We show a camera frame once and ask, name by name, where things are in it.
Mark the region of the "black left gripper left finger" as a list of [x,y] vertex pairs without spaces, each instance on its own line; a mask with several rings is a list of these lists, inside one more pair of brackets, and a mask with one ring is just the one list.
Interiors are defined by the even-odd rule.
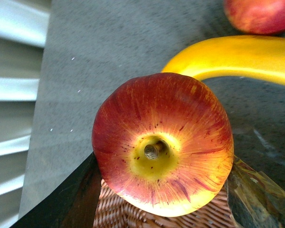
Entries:
[[92,153],[51,194],[12,227],[93,227],[101,179],[95,155]]

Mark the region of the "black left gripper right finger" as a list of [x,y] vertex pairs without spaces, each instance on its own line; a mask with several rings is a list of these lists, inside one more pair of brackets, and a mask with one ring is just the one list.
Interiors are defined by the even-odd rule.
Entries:
[[262,171],[236,156],[225,189],[237,228],[285,228],[285,191]]

